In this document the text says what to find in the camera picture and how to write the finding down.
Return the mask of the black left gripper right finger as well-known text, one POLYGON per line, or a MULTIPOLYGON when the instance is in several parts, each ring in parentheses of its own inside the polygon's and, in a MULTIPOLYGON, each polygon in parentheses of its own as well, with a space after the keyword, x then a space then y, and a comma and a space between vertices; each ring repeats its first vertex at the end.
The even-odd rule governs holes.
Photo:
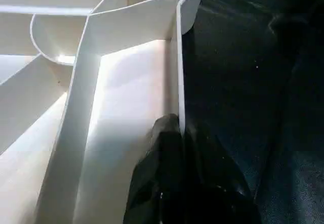
POLYGON ((188 124, 185 133, 187 223, 261 223, 246 179, 218 137, 188 124))

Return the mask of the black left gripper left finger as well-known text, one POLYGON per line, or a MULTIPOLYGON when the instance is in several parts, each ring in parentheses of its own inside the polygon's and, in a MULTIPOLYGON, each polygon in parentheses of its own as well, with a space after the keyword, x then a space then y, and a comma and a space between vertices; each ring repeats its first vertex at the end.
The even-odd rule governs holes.
POLYGON ((175 114, 157 119, 134 168, 124 223, 184 223, 182 135, 175 114))

